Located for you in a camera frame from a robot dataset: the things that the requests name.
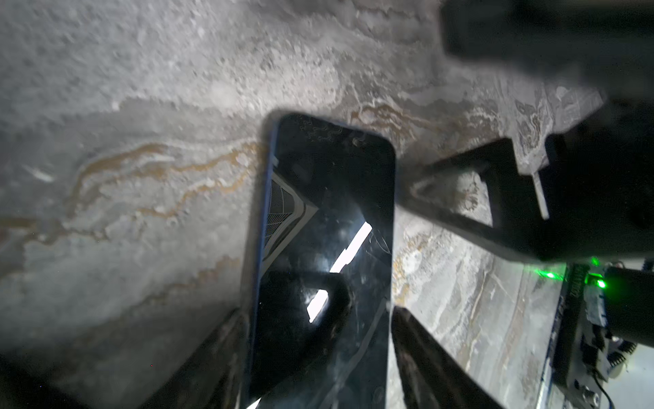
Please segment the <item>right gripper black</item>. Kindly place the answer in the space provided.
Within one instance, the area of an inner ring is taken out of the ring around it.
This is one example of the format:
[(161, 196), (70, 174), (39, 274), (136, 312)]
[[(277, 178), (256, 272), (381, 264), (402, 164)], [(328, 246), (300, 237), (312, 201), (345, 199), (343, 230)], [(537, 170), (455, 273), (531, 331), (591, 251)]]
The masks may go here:
[(551, 134), (539, 170), (548, 219), (514, 143), (403, 163), (397, 203), (512, 262), (653, 255), (653, 103), (611, 100)]

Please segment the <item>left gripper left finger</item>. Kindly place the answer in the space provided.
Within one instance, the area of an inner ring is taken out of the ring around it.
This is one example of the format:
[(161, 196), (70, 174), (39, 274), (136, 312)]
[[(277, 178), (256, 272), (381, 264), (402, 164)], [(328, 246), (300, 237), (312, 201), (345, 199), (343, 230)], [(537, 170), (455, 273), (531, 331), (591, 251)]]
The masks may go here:
[(250, 318), (237, 308), (142, 408), (236, 408), (245, 376)]

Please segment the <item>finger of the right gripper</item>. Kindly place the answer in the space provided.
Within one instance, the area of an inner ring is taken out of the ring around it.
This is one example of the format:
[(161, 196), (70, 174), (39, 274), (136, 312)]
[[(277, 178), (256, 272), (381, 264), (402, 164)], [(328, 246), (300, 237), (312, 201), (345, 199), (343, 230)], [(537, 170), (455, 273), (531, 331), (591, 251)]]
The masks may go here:
[(446, 53), (462, 61), (653, 97), (651, 1), (445, 1), (439, 23)]

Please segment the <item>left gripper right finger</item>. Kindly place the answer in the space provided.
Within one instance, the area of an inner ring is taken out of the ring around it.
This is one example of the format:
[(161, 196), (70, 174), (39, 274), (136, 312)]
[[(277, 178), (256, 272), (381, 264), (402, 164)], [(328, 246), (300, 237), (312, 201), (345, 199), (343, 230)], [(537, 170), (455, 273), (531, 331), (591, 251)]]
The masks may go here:
[(393, 309), (391, 334), (408, 408), (501, 407), (407, 308)]

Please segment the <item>blue phone black screen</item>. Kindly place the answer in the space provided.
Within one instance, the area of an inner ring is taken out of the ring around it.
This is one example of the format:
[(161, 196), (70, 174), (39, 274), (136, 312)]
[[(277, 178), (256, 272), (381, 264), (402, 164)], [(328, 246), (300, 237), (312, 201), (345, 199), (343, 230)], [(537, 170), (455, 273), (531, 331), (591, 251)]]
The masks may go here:
[(272, 129), (240, 407), (382, 408), (395, 150), (305, 113)]

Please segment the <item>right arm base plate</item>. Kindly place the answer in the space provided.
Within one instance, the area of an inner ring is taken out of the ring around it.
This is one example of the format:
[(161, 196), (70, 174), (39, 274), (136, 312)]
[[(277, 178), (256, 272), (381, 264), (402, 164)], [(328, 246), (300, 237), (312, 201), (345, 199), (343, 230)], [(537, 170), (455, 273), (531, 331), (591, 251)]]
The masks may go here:
[(606, 402), (613, 408), (604, 386), (637, 348), (607, 327), (604, 275), (612, 265), (593, 257), (588, 264), (566, 266), (550, 357), (551, 382), (565, 407), (600, 408)]

